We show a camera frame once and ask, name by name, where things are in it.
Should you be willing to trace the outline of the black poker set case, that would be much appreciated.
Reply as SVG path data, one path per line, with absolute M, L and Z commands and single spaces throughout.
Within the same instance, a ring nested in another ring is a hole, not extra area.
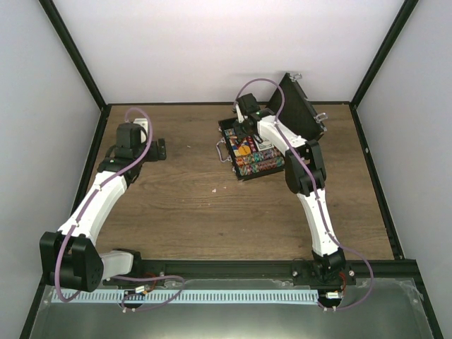
M 309 161 L 314 146 L 327 131 L 325 112 L 318 113 L 298 80 L 302 76 L 286 73 L 279 83 L 256 78 L 237 93 L 232 111 L 235 118 L 218 122 L 221 139 L 216 143 L 219 160 L 230 163 L 238 180 L 250 180 L 284 170 L 285 153 L 291 148 Z M 265 107 L 245 90 L 251 84 L 267 82 L 275 86 Z

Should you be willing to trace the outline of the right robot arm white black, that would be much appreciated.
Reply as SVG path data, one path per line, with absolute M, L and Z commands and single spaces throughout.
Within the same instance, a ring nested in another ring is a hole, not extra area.
M 328 213 L 326 169 L 319 143 L 295 134 L 277 112 L 260 108 L 251 93 L 235 100 L 234 111 L 236 136 L 264 138 L 284 155 L 285 182 L 301 202 L 311 233 L 313 275 L 319 283 L 331 284 L 345 267 L 345 255 Z

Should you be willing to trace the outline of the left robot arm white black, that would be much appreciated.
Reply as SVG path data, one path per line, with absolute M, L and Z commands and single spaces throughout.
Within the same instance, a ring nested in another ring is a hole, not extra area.
M 108 278 L 120 276 L 128 285 L 144 277 L 138 251 L 114 249 L 99 254 L 95 247 L 115 203 L 137 180 L 144 162 L 158 161 L 164 141 L 153 140 L 148 118 L 127 121 L 117 128 L 116 143 L 99 164 L 93 185 L 71 217 L 40 239 L 43 280 L 47 285 L 92 292 Z

